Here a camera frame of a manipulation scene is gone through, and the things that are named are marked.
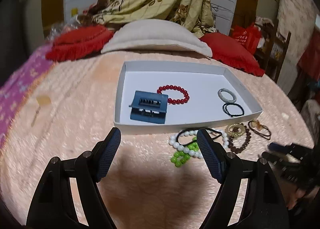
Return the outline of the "person's right hand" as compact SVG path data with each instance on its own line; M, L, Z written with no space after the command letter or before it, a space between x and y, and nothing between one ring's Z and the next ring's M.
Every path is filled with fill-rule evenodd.
M310 201L310 195L305 190L298 188L295 185L289 186L286 191L285 202L288 210L294 208L299 199L305 199Z

